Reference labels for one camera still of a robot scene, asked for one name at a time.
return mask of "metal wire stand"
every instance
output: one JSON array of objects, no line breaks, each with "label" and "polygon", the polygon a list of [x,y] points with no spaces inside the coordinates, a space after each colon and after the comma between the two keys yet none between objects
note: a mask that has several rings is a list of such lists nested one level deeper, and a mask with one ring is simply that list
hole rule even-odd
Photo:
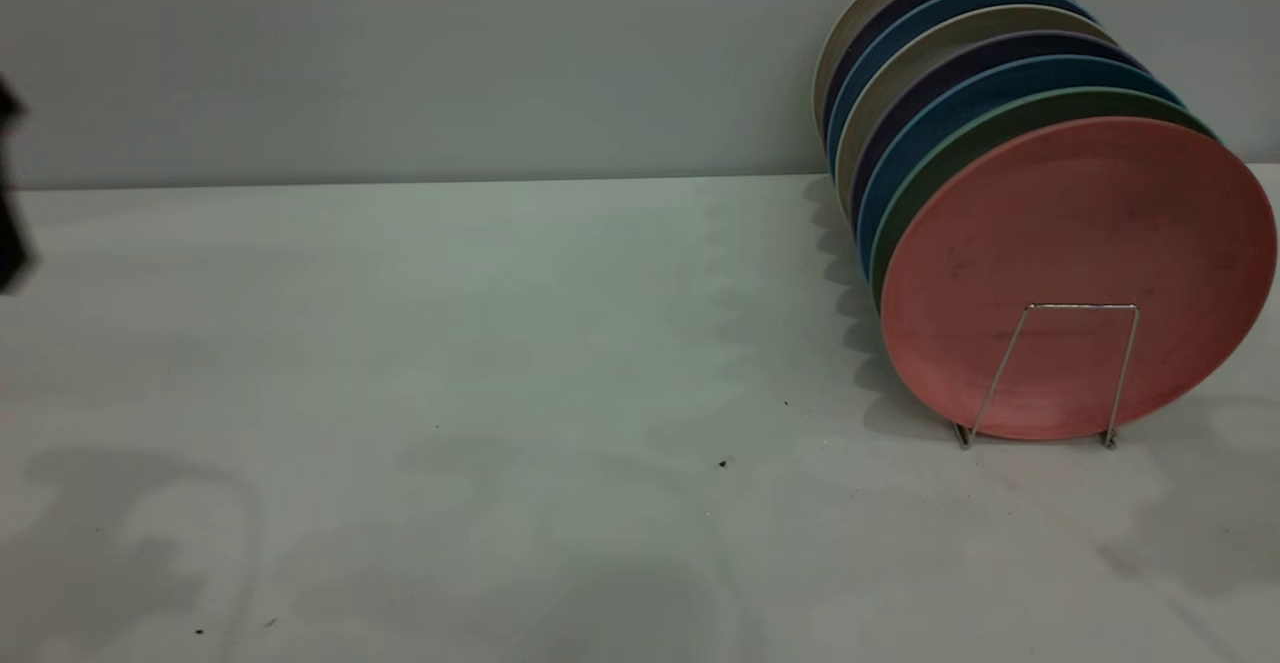
[{"label": "metal wire stand", "polygon": [[996,369],[996,378],[991,379],[991,388],[987,389],[987,397],[982,399],[982,408],[978,408],[978,417],[973,421],[973,427],[966,429],[960,425],[960,422],[951,421],[951,426],[956,431],[956,439],[960,440],[960,448],[968,449],[973,444],[974,439],[978,438],[978,431],[982,427],[982,420],[987,416],[987,408],[991,404],[991,399],[996,397],[996,387],[1000,385],[1000,376],[1005,374],[1005,366],[1009,363],[1009,357],[1014,353],[1014,344],[1018,343],[1018,337],[1023,332],[1023,325],[1027,324],[1027,316],[1032,311],[1133,311],[1133,325],[1129,326],[1129,343],[1125,344],[1124,349],[1124,363],[1120,366],[1120,380],[1116,381],[1116,397],[1115,402],[1111,403],[1111,421],[1107,422],[1106,433],[1101,434],[1102,445],[1106,448],[1115,448],[1116,445],[1116,413],[1120,412],[1120,394],[1124,393],[1125,376],[1129,375],[1129,357],[1133,353],[1133,340],[1138,335],[1138,317],[1142,311],[1134,306],[1129,305],[1084,305],[1084,303],[1032,303],[1023,310],[1023,315],[1018,319],[1018,326],[1014,329],[1012,338],[1009,339],[1009,347],[1005,348],[1005,357],[1000,360],[1000,367]]}]

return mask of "pink plate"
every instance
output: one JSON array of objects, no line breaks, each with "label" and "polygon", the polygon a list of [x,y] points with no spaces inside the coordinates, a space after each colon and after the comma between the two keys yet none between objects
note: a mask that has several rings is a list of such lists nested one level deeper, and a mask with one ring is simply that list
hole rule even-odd
[{"label": "pink plate", "polygon": [[[1215,140],[1129,116],[1065,122],[979,157],[920,209],[886,274],[884,340],[925,404],[973,427],[1028,305],[1137,305],[1120,425],[1230,356],[1275,266],[1266,193]],[[1132,320],[1032,312],[980,431],[1105,431]]]}]

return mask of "wire plate holder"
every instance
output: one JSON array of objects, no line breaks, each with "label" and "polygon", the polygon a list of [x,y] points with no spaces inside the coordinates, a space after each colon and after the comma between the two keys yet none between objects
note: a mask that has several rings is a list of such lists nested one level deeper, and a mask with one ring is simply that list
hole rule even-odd
[{"label": "wire plate holder", "polygon": [[1138,320],[1139,316],[1142,316],[1142,311],[1134,303],[1032,303],[1027,308],[1023,308],[1023,315],[1018,319],[1018,326],[1014,329],[1014,335],[1009,339],[1009,347],[1005,348],[1005,357],[1000,360],[1000,367],[996,369],[996,378],[991,379],[991,388],[987,389],[987,397],[982,399],[982,408],[978,408],[978,417],[973,421],[973,427],[966,429],[961,426],[960,422],[951,421],[951,427],[955,429],[956,439],[960,440],[960,448],[968,449],[969,445],[973,445],[974,440],[978,438],[978,431],[982,429],[982,420],[987,416],[987,408],[991,407],[991,399],[996,397],[996,387],[1000,385],[1000,376],[1005,374],[1005,366],[1009,363],[1009,358],[1014,353],[1014,346],[1018,343],[1018,337],[1021,334],[1023,325],[1027,324],[1027,317],[1030,316],[1032,311],[1133,311],[1133,325],[1129,326],[1129,343],[1125,344],[1124,363],[1120,366],[1120,380],[1116,380],[1116,395],[1115,401],[1111,403],[1111,420],[1107,422],[1106,433],[1101,434],[1102,445],[1106,445],[1108,449],[1115,448],[1116,413],[1120,412],[1120,397],[1124,394],[1125,376],[1129,375],[1129,358],[1133,355],[1133,340],[1138,335]]}]

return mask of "stack of plates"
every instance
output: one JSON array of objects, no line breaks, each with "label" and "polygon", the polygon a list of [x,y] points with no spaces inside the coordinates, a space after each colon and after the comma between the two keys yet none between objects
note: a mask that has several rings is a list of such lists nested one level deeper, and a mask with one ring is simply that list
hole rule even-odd
[{"label": "stack of plates", "polygon": [[[1120,425],[1219,367],[1271,288],[1257,179],[1074,0],[856,0],[813,113],[893,366],[960,425],[1029,305],[1140,310]],[[1105,431],[1132,321],[1028,317],[982,431]]]}]

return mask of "wall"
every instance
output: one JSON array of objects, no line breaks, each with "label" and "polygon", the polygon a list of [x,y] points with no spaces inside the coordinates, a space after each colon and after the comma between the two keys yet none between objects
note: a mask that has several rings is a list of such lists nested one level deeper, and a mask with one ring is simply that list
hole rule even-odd
[{"label": "wall", "polygon": [[[27,186],[817,172],[851,0],[0,0]],[[1280,160],[1280,0],[1080,0]]]}]

